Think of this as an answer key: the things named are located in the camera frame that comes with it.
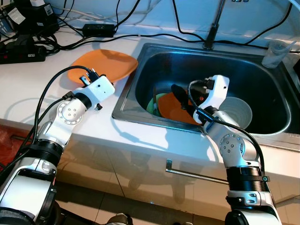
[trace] power adapter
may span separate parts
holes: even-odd
[[[112,38],[115,33],[113,24],[85,24],[82,28],[82,34],[85,37],[97,35],[103,38]]]

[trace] sink basin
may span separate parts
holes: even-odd
[[[263,56],[204,51],[147,43],[138,57],[139,66],[131,74],[112,116],[131,122],[203,132],[200,126],[173,121],[146,111],[156,93],[171,92],[171,85],[187,88],[189,82],[213,75],[230,79],[227,96],[246,101],[253,118],[247,131],[256,137],[285,140],[279,134],[299,134],[299,100],[289,74],[281,63],[276,69],[261,66]],[[297,135],[294,142],[299,144]]]

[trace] orange plate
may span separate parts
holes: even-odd
[[[186,110],[181,109],[181,104],[173,93],[166,94],[158,99],[158,110],[164,118],[199,125]]]
[[[135,58],[124,53],[98,49],[84,54],[72,66],[84,66],[94,69],[99,75],[105,74],[110,82],[116,82],[133,72],[138,65]],[[82,69],[69,70],[67,76],[71,81],[82,84],[81,76],[89,78]]]

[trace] red cloth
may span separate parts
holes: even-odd
[[[11,135],[25,137],[27,132],[16,128],[0,126],[0,163],[3,165],[7,165],[14,159],[22,144],[21,140],[11,138]]]

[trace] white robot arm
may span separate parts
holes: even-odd
[[[81,77],[85,87],[73,91],[70,100],[50,112],[49,121],[40,128],[36,141],[26,146],[28,153],[1,185],[0,225],[58,224],[60,214],[53,213],[56,194],[53,183],[60,157],[84,113],[90,108],[100,110],[99,102],[115,92],[105,75],[98,76],[93,70],[88,76],[91,82]],[[131,224],[124,214],[113,217],[108,225],[116,222]]]
[[[212,90],[210,90],[211,96],[200,105],[200,107],[207,108],[209,112],[196,108],[194,119],[199,123],[206,121],[204,130],[217,144],[224,161],[229,183],[226,199],[232,208],[226,216],[225,224],[281,225],[267,185],[269,178],[264,175],[264,168],[262,169],[258,161],[262,155],[259,156],[253,140],[236,129],[239,125],[228,114],[218,110],[226,97],[229,79],[217,75],[211,80],[214,80]],[[208,104],[213,99],[216,99],[216,103]]]

